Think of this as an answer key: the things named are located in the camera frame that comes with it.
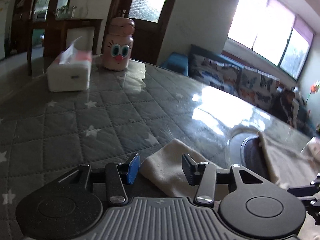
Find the seated child dark clothes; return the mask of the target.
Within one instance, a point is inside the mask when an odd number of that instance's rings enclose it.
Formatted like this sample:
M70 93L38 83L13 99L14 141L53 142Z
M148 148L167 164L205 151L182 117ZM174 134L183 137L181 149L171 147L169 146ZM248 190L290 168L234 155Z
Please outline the seated child dark clothes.
M285 89L276 97L271 107L271 114L293 127L293 100L295 94Z

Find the black round induction cooktop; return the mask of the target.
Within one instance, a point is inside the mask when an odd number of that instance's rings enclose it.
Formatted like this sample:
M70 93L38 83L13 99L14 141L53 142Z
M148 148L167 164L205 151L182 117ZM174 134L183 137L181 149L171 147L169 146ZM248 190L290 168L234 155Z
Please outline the black round induction cooktop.
M269 172L258 136L247 137L240 148L241 163L246 168L269 180Z

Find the butterfly cushion left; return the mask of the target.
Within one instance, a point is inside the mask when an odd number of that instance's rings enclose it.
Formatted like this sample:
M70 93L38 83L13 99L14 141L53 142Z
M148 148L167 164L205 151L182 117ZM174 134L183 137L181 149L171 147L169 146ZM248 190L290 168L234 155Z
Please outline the butterfly cushion left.
M217 62L201 55L191 55L189 64L191 78L238 98L239 75L240 68L233 64Z

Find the butterfly cushion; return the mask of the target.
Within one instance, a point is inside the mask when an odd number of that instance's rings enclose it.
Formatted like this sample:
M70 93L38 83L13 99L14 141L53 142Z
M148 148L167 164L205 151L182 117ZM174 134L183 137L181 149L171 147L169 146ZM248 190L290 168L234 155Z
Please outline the butterfly cushion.
M240 68L233 64L217 62L201 55L191 55L189 64L191 78L238 98L239 75Z
M239 79L239 96L268 112L277 96L279 85L278 78L254 68L244 67Z

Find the butterfly cushion right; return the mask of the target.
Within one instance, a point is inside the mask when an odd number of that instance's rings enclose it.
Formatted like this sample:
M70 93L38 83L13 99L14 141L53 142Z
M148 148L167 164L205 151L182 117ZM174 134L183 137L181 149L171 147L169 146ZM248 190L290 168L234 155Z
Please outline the butterfly cushion right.
M268 112L277 96L279 85L278 78L254 68L244 67L239 79L239 96Z

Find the colourful pinwheel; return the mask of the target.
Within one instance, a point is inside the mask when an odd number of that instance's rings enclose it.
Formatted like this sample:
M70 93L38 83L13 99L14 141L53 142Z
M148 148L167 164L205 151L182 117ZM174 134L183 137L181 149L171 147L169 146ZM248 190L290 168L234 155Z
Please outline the colourful pinwheel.
M313 83L313 84L311 85L311 87L310 87L310 93L308 94L308 97L307 97L307 100L306 100L305 103L307 103L308 100L309 100L309 98L310 98L310 96L311 96L312 94L316 94L316 93L319 91L319 89L320 89L320 82L319 82L319 81L316 81L315 83Z

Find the white pink tissue box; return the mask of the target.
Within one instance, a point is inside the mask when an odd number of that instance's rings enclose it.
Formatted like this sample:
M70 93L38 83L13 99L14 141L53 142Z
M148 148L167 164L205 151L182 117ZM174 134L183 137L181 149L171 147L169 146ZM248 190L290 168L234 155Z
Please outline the white pink tissue box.
M51 92L89 89L92 51L78 49L76 46L80 39L76 38L47 68L48 88Z

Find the blue corner sofa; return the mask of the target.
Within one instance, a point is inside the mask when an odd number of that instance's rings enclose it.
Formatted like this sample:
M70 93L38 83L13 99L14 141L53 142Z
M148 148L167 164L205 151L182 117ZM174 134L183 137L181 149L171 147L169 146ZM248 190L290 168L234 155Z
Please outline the blue corner sofa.
M161 67L191 77L206 85L236 96L270 113L308 137L319 137L304 101L286 103L281 81L270 74L248 67L222 54L192 45L188 55L171 53Z

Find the pink cartoon face bottle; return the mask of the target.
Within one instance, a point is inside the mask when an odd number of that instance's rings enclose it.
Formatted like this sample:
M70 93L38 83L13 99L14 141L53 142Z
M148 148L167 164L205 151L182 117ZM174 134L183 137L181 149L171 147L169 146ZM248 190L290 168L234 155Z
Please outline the pink cartoon face bottle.
M112 19L104 43L103 65L106 69L122 71L128 67L134 32L135 22L132 19Z

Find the window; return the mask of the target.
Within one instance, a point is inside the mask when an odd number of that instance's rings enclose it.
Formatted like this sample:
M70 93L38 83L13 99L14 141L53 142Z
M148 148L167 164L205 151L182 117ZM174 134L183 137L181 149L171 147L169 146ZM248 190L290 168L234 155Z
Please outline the window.
M239 0L228 38L297 80L314 33L278 0Z

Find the dark wooden door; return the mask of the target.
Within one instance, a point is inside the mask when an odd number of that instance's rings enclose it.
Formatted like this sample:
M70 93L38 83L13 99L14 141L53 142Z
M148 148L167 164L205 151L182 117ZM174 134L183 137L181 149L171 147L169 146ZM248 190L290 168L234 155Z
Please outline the dark wooden door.
M131 58L156 64L175 0L112 0L105 35L115 17L135 22Z

